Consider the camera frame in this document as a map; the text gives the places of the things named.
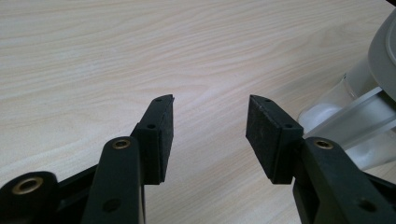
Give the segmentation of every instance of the mounting hole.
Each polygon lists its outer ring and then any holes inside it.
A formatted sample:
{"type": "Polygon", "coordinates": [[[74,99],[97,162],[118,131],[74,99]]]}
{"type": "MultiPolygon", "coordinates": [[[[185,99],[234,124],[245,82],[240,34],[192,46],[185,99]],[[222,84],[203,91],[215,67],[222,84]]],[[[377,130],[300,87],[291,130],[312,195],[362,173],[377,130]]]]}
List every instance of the mounting hole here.
{"type": "Polygon", "coordinates": [[[332,149],[333,145],[330,142],[324,141],[324,140],[316,140],[315,145],[317,147],[323,148],[323,149],[332,149]]]}
{"type": "Polygon", "coordinates": [[[14,188],[12,193],[22,195],[35,191],[43,184],[43,178],[39,176],[29,177],[20,181],[14,188]]]}
{"type": "Polygon", "coordinates": [[[365,210],[365,211],[367,211],[367,212],[373,213],[373,212],[376,211],[376,206],[375,206],[375,204],[373,204],[372,202],[368,201],[368,200],[365,199],[365,198],[360,198],[360,199],[358,199],[358,206],[359,206],[361,209],[363,209],[363,210],[365,210]]]}
{"type": "Polygon", "coordinates": [[[113,143],[113,147],[115,149],[123,149],[123,148],[128,147],[129,145],[131,145],[131,142],[126,139],[120,139],[113,143]]]}
{"type": "Polygon", "coordinates": [[[120,199],[110,199],[107,202],[103,204],[103,211],[107,213],[112,213],[119,209],[121,206],[121,201],[120,199]]]}

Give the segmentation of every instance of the light wood grain surface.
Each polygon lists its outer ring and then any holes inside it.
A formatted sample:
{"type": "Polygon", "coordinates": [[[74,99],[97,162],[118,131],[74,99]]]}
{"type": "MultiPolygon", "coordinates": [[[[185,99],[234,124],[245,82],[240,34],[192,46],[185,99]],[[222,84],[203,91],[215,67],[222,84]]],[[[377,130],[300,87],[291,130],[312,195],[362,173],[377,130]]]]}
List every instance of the light wood grain surface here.
{"type": "MultiPolygon", "coordinates": [[[[148,223],[299,223],[245,138],[248,96],[294,118],[360,58],[385,1],[0,1],[0,185],[63,180],[175,96],[166,181],[148,223]]],[[[370,171],[396,182],[396,163],[370,171]]]]}

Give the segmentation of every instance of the wooden table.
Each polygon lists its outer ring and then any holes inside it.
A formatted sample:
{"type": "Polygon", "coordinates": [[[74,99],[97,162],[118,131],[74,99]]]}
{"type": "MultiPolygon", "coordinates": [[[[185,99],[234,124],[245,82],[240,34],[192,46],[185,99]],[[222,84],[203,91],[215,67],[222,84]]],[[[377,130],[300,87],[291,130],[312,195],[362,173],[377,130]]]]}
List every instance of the wooden table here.
{"type": "MultiPolygon", "coordinates": [[[[245,138],[248,97],[294,118],[362,58],[385,1],[1,1],[0,185],[63,180],[175,96],[166,181],[148,223],[299,223],[245,138]]],[[[370,171],[396,182],[396,163],[370,171]]]]}

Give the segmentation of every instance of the table surface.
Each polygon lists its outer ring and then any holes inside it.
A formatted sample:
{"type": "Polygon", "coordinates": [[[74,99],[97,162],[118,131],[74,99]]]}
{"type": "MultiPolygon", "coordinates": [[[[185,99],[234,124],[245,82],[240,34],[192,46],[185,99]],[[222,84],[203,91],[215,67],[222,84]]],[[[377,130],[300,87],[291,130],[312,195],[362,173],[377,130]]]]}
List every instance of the table surface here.
{"type": "MultiPolygon", "coordinates": [[[[175,96],[166,181],[148,223],[299,223],[245,138],[248,97],[295,119],[364,57],[385,1],[1,1],[0,185],[63,180],[175,96]]],[[[396,163],[370,170],[396,182],[396,163]]]]}

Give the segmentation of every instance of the screw hole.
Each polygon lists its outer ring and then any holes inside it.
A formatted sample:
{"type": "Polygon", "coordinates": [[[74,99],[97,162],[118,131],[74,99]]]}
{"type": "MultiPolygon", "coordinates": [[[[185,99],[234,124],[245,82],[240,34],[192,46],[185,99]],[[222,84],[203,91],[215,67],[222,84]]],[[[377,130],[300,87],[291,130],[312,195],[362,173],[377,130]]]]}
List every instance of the screw hole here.
{"type": "Polygon", "coordinates": [[[12,193],[22,195],[35,191],[43,184],[43,178],[39,176],[29,177],[20,181],[13,189],[12,193]]]}
{"type": "Polygon", "coordinates": [[[128,147],[129,145],[131,145],[131,142],[126,139],[120,139],[113,143],[113,147],[115,149],[123,149],[123,148],[128,147]]]}
{"type": "Polygon", "coordinates": [[[315,141],[315,145],[317,147],[323,148],[323,149],[332,149],[333,146],[330,142],[323,141],[323,140],[317,140],[315,141]]]}
{"type": "Polygon", "coordinates": [[[363,210],[365,210],[365,211],[367,211],[367,212],[373,213],[373,212],[376,211],[376,206],[375,206],[375,204],[373,204],[372,202],[368,201],[368,200],[365,199],[365,198],[360,198],[360,199],[358,199],[358,206],[359,206],[361,209],[363,209],[363,210]]]}
{"type": "Polygon", "coordinates": [[[117,209],[119,209],[120,206],[121,206],[120,199],[110,199],[103,204],[103,211],[107,213],[112,213],[117,209]]]}

